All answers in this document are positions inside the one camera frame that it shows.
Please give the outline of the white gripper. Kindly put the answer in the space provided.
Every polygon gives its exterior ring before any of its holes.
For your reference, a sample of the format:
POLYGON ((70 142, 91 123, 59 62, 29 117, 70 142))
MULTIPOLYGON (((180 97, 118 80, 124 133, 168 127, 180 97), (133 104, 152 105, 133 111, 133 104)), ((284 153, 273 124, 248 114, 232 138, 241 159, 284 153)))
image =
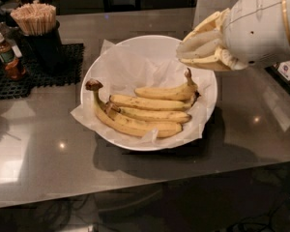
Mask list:
POLYGON ((239 0, 209 15, 180 42, 177 58, 215 72, 290 60, 290 0, 239 0))

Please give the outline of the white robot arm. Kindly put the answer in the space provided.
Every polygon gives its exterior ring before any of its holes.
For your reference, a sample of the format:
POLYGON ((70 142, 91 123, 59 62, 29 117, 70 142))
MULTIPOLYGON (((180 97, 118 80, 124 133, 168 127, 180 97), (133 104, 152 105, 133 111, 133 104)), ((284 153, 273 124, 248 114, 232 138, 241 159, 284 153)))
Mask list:
POLYGON ((183 64, 212 71, 290 60, 290 0, 238 0, 200 22, 179 44, 183 64))

